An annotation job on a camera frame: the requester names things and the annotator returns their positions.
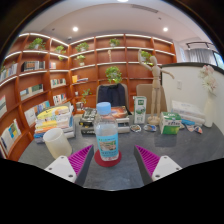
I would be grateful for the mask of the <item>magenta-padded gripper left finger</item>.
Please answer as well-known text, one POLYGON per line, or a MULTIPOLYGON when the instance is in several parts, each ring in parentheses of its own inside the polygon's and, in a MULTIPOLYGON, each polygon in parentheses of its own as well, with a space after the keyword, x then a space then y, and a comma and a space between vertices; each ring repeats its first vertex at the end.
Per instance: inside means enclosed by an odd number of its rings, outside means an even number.
POLYGON ((94 155, 94 146, 89 145, 69 157, 59 156, 45 168, 46 171, 82 186, 85 183, 89 165, 94 155))

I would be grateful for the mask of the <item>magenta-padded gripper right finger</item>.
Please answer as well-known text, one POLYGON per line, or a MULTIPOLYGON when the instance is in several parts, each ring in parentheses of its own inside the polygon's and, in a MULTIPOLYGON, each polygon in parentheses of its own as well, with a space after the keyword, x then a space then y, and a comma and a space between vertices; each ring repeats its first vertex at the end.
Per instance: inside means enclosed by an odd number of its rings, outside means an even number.
POLYGON ((141 146, 134 146, 134 156, 145 185, 181 170, 169 156, 158 156, 141 146))

